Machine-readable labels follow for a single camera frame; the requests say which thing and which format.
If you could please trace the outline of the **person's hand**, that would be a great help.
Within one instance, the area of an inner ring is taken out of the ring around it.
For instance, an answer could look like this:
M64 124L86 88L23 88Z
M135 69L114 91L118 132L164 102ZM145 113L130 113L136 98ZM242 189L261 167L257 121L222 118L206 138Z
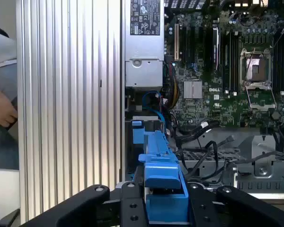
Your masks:
M0 91L0 126L8 128L18 117L11 101Z

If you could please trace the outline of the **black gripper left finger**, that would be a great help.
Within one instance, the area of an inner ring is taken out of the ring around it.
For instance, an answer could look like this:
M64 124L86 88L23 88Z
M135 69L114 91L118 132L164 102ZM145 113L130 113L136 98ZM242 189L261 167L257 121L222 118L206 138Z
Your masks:
M146 227L148 218L139 186L128 182L113 191L104 185L92 185L23 226Z

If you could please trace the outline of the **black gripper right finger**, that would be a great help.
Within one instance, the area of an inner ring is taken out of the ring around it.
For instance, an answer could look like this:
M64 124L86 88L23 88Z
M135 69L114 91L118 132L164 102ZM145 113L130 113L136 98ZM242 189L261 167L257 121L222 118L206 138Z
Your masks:
M194 227L284 227L284 211L232 186L188 186Z

